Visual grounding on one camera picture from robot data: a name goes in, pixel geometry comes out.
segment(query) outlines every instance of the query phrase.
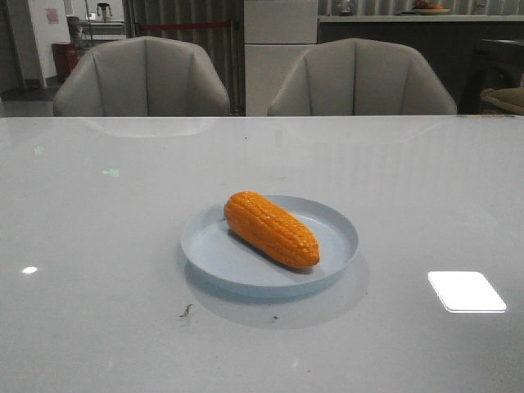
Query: orange corn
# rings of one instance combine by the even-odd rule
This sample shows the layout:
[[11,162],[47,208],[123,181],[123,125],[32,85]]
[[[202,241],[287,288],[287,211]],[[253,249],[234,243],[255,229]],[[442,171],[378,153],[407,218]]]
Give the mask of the orange corn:
[[224,215],[239,237],[281,264],[303,269],[320,261],[313,233],[256,192],[244,191],[231,196]]

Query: gray chair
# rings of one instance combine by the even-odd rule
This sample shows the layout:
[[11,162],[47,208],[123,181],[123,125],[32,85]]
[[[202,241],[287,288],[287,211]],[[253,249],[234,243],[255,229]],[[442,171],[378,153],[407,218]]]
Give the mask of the gray chair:
[[92,48],[53,102],[55,116],[226,116],[229,110],[206,51],[157,37]]
[[268,111],[270,116],[456,113],[453,98],[419,52],[361,38],[306,50]]

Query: glossy table surface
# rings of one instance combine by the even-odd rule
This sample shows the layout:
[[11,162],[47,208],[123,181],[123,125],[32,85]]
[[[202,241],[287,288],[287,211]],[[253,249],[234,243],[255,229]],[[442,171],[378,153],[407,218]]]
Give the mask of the glossy table surface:
[[[357,255],[299,298],[212,287],[180,237],[241,190],[332,207]],[[0,206],[2,392],[524,386],[523,118],[0,119]],[[507,309],[450,313],[431,271]]]

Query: crumb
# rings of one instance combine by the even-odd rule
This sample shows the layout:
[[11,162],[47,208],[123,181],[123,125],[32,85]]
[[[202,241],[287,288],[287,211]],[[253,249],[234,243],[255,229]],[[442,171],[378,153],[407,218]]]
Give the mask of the crumb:
[[193,303],[189,303],[188,305],[186,305],[186,309],[184,310],[182,315],[179,315],[179,317],[180,318],[187,317],[189,315],[189,310],[191,309],[192,306],[193,306]]

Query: plate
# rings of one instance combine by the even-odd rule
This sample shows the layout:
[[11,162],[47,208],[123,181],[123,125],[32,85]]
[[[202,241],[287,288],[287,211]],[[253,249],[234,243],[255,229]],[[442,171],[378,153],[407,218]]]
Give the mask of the plate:
[[420,15],[443,15],[451,11],[451,8],[414,8],[413,11]]
[[245,296],[279,298],[319,291],[335,282],[355,256],[359,238],[353,224],[336,210],[294,196],[265,196],[298,218],[317,238],[320,261],[303,270],[276,264],[238,238],[214,205],[183,230],[189,263],[212,284]]

